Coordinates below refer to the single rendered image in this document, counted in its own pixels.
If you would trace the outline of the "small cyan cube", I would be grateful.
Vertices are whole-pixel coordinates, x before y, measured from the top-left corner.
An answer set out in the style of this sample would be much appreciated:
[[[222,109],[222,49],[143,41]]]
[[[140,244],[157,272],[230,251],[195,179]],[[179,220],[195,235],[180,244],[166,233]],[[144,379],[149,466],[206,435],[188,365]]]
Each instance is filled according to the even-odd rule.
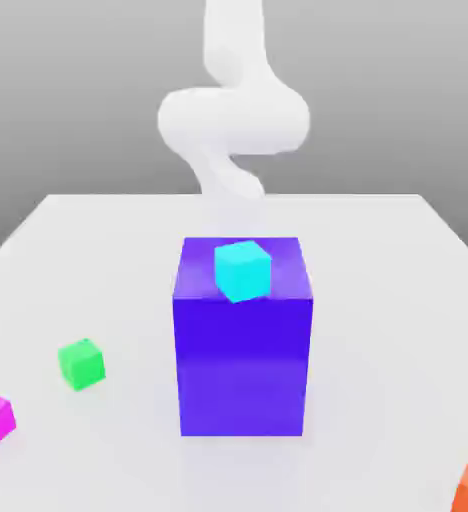
[[[268,296],[271,275],[272,257],[254,240],[214,249],[215,284],[231,303]]]

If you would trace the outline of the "small green cube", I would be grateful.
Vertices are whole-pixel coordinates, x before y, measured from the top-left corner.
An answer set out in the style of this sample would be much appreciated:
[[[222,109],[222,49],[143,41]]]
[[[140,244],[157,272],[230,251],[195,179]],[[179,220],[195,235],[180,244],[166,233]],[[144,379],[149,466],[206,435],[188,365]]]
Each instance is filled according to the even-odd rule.
[[[58,362],[63,378],[74,391],[81,391],[106,377],[102,351],[87,338],[61,347]]]

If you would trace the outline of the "large blue box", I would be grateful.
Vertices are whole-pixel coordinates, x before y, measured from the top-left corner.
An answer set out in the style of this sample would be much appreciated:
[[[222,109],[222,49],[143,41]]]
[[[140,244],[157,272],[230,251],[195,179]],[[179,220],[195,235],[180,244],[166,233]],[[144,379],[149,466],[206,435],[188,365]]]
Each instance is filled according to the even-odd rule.
[[[172,297],[181,433],[299,436],[314,304],[300,242],[257,239],[272,258],[271,292],[239,303],[214,278],[214,250],[229,242],[183,241]]]

